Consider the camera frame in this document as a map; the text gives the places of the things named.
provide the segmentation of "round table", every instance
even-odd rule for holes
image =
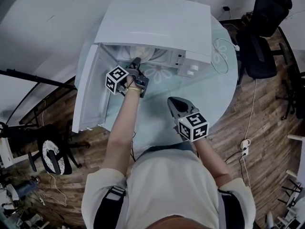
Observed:
[[[217,38],[231,41],[228,31],[213,16],[211,16],[211,24],[212,42]],[[92,44],[96,28],[98,26],[95,25],[82,48],[75,80],[76,87],[82,71],[82,62]],[[191,101],[210,123],[210,127],[224,114],[236,89],[237,59],[234,47],[224,40],[219,40],[217,50],[212,45],[211,47],[212,61],[218,71],[227,70],[227,65],[220,54],[227,60],[229,67],[227,74],[219,74],[212,65],[209,65],[194,78],[189,78],[178,76],[175,68],[141,64],[140,70],[149,78],[149,84],[138,108],[136,136],[133,139],[135,151],[144,146],[171,145],[182,141],[174,130],[174,119],[167,106],[167,98],[170,96]],[[111,130],[122,102],[122,95],[111,94],[103,124],[107,130]]]

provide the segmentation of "black and white marker cube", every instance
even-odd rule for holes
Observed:
[[[116,94],[116,87],[118,83],[124,79],[129,73],[124,70],[121,66],[116,66],[110,72],[106,74],[106,87],[113,93]]]
[[[179,118],[178,130],[182,136],[193,142],[208,135],[209,123],[197,112]]]

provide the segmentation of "button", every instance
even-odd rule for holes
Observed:
[[[186,74],[194,76],[194,72],[193,71],[187,71]]]
[[[199,67],[197,65],[191,65],[191,70],[198,71]]]

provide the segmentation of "wooden floor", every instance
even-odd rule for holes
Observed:
[[[231,25],[225,25],[232,36],[236,29]],[[268,39],[271,49],[279,49],[278,43],[285,44],[279,31]],[[277,198],[285,197],[281,186],[287,182],[286,169],[294,172],[298,170],[301,143],[286,138],[288,133],[300,132],[302,121],[295,115],[290,115],[287,120],[281,121],[285,114],[287,103],[275,100],[275,96],[284,96],[285,88],[281,80],[287,78],[282,56],[275,56],[278,74],[271,79],[257,80],[254,111],[247,138],[251,139],[249,155],[245,158],[249,173],[250,184],[256,203],[256,222],[262,228],[264,216],[272,211],[274,218],[283,215],[285,205],[278,202]],[[239,143],[244,139],[252,106],[254,81],[246,74],[241,86],[237,86],[234,97],[222,118],[210,129],[208,139],[215,150],[226,159],[238,151]],[[67,120],[73,118],[73,110],[76,92],[73,91],[59,102],[54,104],[44,113],[44,123],[54,124],[62,132]],[[81,199],[85,188],[86,177],[89,173],[97,171],[103,161],[109,132],[101,127],[93,131],[84,131],[73,136],[73,142],[89,142],[91,147],[74,149],[76,160],[82,164],[81,169],[73,166],[73,173],[67,176],[56,176],[57,187],[67,196],[67,207],[59,205],[52,198],[44,198],[46,206],[39,202],[39,194],[36,191],[29,195],[27,204],[32,204],[37,211],[53,225],[60,225],[63,219],[66,223],[76,228],[85,228],[81,217]],[[234,177],[241,177],[239,155],[228,160],[228,165]],[[12,179],[29,179],[31,175],[39,175],[41,183],[39,188],[46,194],[63,201],[61,195],[54,186],[54,180],[50,186],[50,176],[44,171],[42,163],[37,162],[38,172],[34,173],[29,167],[29,162],[24,161],[13,168],[8,169],[12,173]],[[246,170],[243,167],[245,182],[248,184]]]

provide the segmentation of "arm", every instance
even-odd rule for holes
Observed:
[[[127,76],[127,84],[136,87],[132,77]],[[130,159],[132,137],[137,116],[140,93],[130,89],[127,91],[121,109],[109,135],[106,156],[102,168],[112,168],[124,176]]]
[[[203,165],[211,173],[218,187],[221,187],[232,180],[227,164],[213,150],[205,138],[194,141],[194,145]]]

